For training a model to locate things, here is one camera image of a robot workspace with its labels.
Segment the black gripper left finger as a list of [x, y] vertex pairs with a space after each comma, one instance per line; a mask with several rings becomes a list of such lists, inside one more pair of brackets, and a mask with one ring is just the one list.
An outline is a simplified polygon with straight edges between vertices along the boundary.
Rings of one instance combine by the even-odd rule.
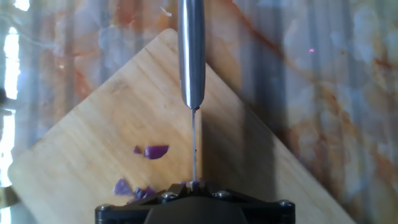
[[144, 223], [150, 211], [160, 205], [189, 196], [190, 187], [186, 183], [172, 184], [168, 189], [155, 191], [151, 187], [137, 188], [134, 198], [126, 205], [102, 204], [95, 209], [96, 224]]

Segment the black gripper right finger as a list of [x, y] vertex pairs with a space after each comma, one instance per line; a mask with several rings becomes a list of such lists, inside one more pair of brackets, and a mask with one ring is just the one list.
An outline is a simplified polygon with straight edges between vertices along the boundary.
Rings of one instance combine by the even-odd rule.
[[265, 202], [214, 182], [199, 182], [198, 187], [203, 195], [238, 207], [248, 223], [295, 224], [295, 204], [290, 200]]

